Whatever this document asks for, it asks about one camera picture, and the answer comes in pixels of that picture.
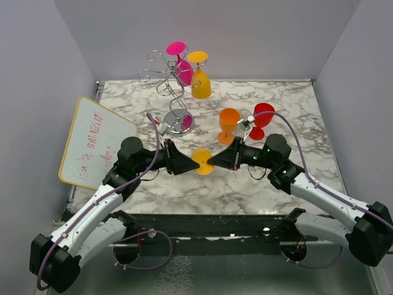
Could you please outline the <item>yellow wine glass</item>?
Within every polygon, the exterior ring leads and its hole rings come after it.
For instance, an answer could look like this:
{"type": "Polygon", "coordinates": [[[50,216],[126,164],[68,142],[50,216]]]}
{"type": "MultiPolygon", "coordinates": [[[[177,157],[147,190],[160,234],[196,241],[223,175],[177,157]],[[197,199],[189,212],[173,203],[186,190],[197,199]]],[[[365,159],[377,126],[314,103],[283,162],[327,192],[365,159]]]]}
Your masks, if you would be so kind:
{"type": "Polygon", "coordinates": [[[211,83],[208,75],[202,70],[202,66],[207,62],[208,54],[204,51],[194,51],[188,54],[187,60],[196,64],[196,70],[192,76],[192,96],[203,100],[211,96],[211,83]]]}
{"type": "Polygon", "coordinates": [[[196,149],[192,152],[192,160],[199,164],[199,167],[194,172],[201,176],[210,174],[214,166],[208,164],[208,160],[212,157],[212,154],[205,148],[196,149]]]}

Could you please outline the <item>red wine glass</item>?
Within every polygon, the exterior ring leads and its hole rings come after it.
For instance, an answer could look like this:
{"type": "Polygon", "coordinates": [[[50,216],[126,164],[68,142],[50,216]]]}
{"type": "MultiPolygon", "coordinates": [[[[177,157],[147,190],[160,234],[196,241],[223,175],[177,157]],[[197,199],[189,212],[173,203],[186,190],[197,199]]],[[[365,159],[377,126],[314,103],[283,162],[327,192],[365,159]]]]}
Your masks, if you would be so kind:
{"type": "MultiPolygon", "coordinates": [[[[273,111],[275,112],[275,109],[272,105],[268,103],[258,103],[254,107],[254,115],[260,113],[260,112],[265,112],[265,111],[273,111]]],[[[263,114],[255,118],[255,127],[252,128],[252,131],[249,135],[251,139],[254,141],[262,140],[263,137],[265,136],[265,132],[263,131],[263,127],[266,127],[272,120],[274,114],[269,113],[269,114],[263,114]]]]}

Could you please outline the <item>chrome wine glass rack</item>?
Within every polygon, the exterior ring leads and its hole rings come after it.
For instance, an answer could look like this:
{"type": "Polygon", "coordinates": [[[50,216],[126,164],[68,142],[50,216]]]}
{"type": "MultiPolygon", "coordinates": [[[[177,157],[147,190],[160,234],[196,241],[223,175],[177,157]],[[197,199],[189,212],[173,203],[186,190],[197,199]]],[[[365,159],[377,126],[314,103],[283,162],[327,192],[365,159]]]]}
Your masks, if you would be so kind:
{"type": "Polygon", "coordinates": [[[167,134],[173,136],[185,136],[194,126],[194,117],[187,110],[183,98],[185,87],[176,74],[176,60],[164,60],[166,69],[161,73],[165,76],[156,86],[156,91],[161,96],[170,96],[169,112],[163,121],[170,126],[167,134]]]}

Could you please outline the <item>orange wine glass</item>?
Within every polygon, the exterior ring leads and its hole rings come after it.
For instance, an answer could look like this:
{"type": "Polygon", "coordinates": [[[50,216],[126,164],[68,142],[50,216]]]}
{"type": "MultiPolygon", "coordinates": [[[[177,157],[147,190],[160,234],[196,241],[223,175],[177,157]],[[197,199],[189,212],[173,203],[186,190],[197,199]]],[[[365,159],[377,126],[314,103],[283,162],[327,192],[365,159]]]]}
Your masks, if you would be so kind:
{"type": "Polygon", "coordinates": [[[219,126],[221,132],[217,136],[219,143],[229,145],[233,141],[233,132],[236,130],[240,118],[240,113],[233,108],[225,108],[220,112],[219,126]]]}

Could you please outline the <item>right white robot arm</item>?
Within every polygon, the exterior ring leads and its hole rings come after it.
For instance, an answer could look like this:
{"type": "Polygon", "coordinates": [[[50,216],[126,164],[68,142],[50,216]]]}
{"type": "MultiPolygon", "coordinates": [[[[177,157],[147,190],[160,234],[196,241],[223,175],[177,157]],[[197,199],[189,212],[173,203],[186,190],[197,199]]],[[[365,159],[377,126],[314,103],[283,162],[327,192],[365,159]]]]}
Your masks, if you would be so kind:
{"type": "Polygon", "coordinates": [[[291,148],[279,134],[269,135],[263,148],[250,147],[240,137],[207,163],[236,171],[242,164],[265,168],[270,183],[278,190],[306,200],[332,216],[322,219],[304,210],[291,214],[282,225],[288,240],[300,236],[320,237],[346,247],[360,262],[376,267],[392,247],[392,218],[387,206],[357,200],[322,184],[305,166],[289,159],[291,148]]]}

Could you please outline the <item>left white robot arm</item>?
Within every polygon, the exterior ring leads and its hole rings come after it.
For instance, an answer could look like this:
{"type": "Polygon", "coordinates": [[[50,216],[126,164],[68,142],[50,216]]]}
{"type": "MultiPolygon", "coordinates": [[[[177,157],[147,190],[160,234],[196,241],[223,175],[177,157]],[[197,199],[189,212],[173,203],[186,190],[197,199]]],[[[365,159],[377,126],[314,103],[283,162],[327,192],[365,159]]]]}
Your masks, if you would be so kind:
{"type": "Polygon", "coordinates": [[[116,163],[93,197],[49,236],[39,234],[32,241],[29,270],[37,276],[38,289],[66,291],[82,267],[105,247],[134,239],[134,225],[109,215],[136,190],[149,170],[165,168],[170,174],[180,175],[199,167],[171,140],[165,140],[156,151],[149,151],[137,137],[124,139],[116,163]]]}

